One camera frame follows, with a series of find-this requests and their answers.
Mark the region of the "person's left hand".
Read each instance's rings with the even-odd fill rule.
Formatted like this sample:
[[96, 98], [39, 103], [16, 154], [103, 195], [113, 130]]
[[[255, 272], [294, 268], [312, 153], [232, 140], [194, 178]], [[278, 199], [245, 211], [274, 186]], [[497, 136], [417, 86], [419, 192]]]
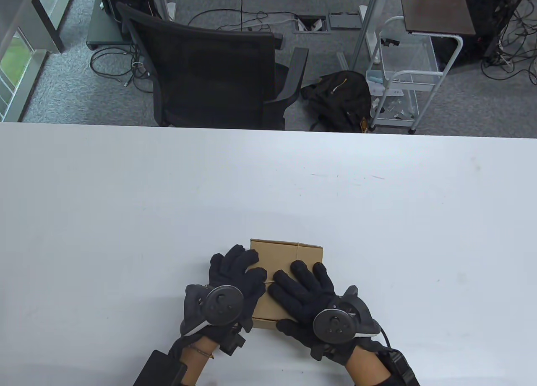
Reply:
[[241, 245], [210, 260], [208, 284], [187, 286], [182, 340], [197, 342], [205, 337], [231, 351], [244, 344], [241, 331], [253, 328], [253, 314], [266, 292], [267, 272], [256, 267], [258, 252]]

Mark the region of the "person's right hand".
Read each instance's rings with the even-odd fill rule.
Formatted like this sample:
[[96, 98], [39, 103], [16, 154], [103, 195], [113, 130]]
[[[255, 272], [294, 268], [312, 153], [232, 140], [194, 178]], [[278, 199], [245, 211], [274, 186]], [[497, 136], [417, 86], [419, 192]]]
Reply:
[[356, 347], [372, 353], [384, 349], [382, 344], [367, 338], [355, 338], [346, 343], [334, 344], [322, 341], [314, 333], [314, 319], [323, 310], [333, 307], [336, 301], [334, 285], [323, 263], [315, 263], [310, 270], [304, 261], [290, 264], [290, 277], [285, 271], [274, 273], [274, 282], [267, 292], [291, 316], [276, 323], [276, 329], [310, 349], [316, 361], [322, 357], [346, 365]]

